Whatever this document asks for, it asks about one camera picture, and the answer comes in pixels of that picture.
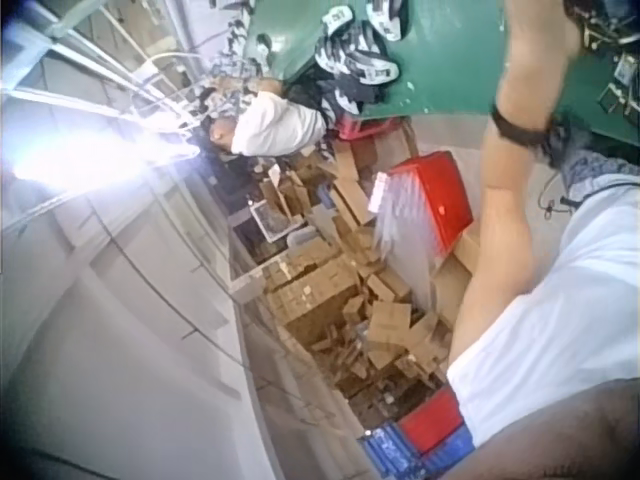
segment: black and white shoe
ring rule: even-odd
[[[402,40],[407,28],[407,0],[367,0],[373,27],[390,42]]]

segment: blue plastic crate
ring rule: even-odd
[[[382,478],[422,480],[427,475],[418,451],[395,423],[377,428],[358,442]]]
[[[441,475],[475,450],[469,429],[463,425],[422,459],[430,476]]]

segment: red bin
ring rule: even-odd
[[[463,425],[458,401],[450,387],[436,392],[398,422],[420,454],[429,453]]]

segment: bright light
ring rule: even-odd
[[[29,150],[14,167],[16,177],[77,193],[130,180],[151,166],[191,158],[199,152],[194,145],[171,144],[159,138],[143,137],[134,144],[116,135],[95,133],[57,136]]]

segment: white shirt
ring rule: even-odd
[[[449,368],[476,446],[573,394],[640,376],[639,197],[619,187],[587,200],[547,277]]]
[[[247,156],[287,155],[314,145],[325,132],[320,112],[258,92],[238,118],[231,151]]]

